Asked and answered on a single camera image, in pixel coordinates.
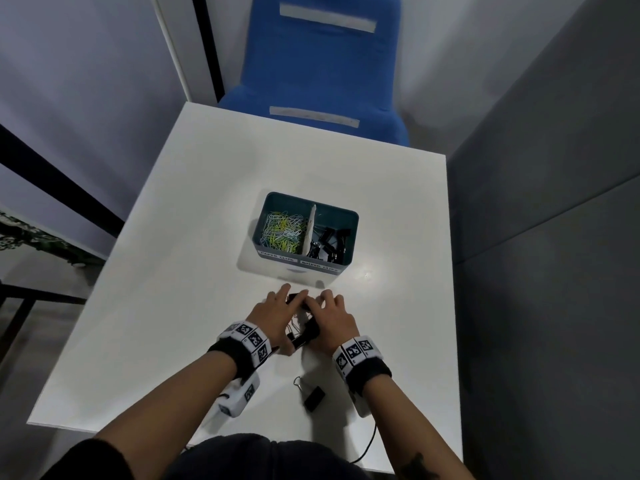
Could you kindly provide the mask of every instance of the black cable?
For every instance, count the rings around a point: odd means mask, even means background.
[[[373,438],[376,437],[376,431],[378,430],[378,425],[375,425],[373,427],[373,436],[371,437],[371,441],[369,442],[369,444],[367,445],[367,448],[364,450],[364,453],[362,455],[360,455],[359,459],[354,460],[351,462],[352,465],[356,464],[357,462],[359,462],[360,460],[362,460],[364,458],[364,455],[367,454],[367,451],[369,451],[369,447],[371,446],[371,444],[373,443]]]

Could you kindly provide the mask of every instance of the right hand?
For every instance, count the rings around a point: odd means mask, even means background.
[[[360,336],[355,318],[344,309],[342,295],[334,298],[331,290],[324,290],[316,299],[308,296],[305,303],[311,309],[320,327],[320,336],[313,340],[311,345],[329,357],[343,343]]]

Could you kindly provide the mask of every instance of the tattoo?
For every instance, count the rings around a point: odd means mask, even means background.
[[[416,454],[409,464],[400,468],[400,476],[406,480],[436,480],[440,478],[439,475],[425,468],[422,453]]]

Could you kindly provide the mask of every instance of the left hand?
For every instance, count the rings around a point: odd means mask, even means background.
[[[296,351],[291,340],[287,338],[287,324],[309,294],[309,290],[302,290],[287,305],[290,289],[291,285],[287,283],[277,293],[270,291],[267,295],[267,301],[254,306],[246,318],[247,322],[260,327],[260,330],[269,339],[271,348],[280,347],[280,352],[284,355],[292,355]]]

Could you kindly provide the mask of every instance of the box label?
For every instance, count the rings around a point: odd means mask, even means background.
[[[309,262],[309,261],[300,261],[300,264],[306,264],[307,266],[318,267],[320,269],[328,269],[329,271],[340,271],[339,269],[331,266],[324,266],[322,264],[316,264],[314,262]]]
[[[269,257],[276,258],[276,259],[282,259],[283,261],[298,262],[297,259],[289,258],[289,257],[286,257],[286,256],[280,256],[279,254],[266,253],[264,251],[258,251],[258,254],[261,254],[262,256],[269,256]]]

